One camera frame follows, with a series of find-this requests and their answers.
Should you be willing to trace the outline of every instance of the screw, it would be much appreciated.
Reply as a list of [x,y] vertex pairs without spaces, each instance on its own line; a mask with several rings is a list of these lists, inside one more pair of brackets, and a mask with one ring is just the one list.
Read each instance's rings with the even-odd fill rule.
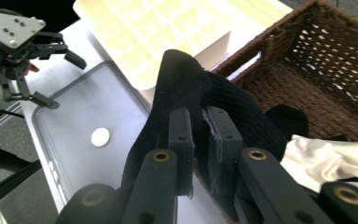
[[10,45],[11,46],[17,46],[17,42],[15,40],[10,40]]

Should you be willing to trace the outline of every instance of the clear plastic lid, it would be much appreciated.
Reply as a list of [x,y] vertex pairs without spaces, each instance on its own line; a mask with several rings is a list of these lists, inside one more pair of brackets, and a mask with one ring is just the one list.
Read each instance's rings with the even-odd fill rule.
[[[100,63],[51,98],[60,107],[38,107],[33,122],[64,200],[93,183],[117,189],[150,105],[113,62]],[[99,128],[110,135],[96,147],[91,135]]]

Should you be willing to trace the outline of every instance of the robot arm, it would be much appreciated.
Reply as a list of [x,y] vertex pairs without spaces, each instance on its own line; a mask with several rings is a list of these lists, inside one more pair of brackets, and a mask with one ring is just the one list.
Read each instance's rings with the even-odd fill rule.
[[65,54],[64,59],[75,66],[87,66],[68,49],[62,34],[40,32],[45,25],[42,20],[0,13],[0,84],[5,101],[29,100],[50,109],[58,108],[57,102],[43,94],[30,93],[24,72],[32,59],[47,60],[52,54]]

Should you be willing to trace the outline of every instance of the round white disc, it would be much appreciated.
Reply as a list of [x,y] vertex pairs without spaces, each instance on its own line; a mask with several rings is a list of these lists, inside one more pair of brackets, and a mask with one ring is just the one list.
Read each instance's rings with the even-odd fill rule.
[[110,133],[105,128],[95,130],[91,135],[91,143],[95,147],[103,147],[109,141]]

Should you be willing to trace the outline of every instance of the gray floor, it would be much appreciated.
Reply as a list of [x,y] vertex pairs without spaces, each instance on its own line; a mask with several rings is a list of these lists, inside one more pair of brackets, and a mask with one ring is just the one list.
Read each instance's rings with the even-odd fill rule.
[[[289,7],[297,7],[304,0],[281,0]],[[358,16],[358,1],[355,0],[331,0],[339,7]],[[8,104],[2,100],[0,88],[0,109],[6,109],[12,104]],[[34,144],[31,136],[27,131],[27,126],[23,119],[10,118],[7,122],[0,126],[0,148],[12,152],[27,161],[37,160],[34,150]],[[0,170],[0,181],[11,175],[11,172]]]
[[[7,109],[11,105],[13,103],[3,100],[0,87],[0,109]],[[0,148],[27,161],[37,160],[34,144],[24,119],[9,116],[8,120],[0,125]],[[11,174],[9,171],[0,169],[0,181]]]

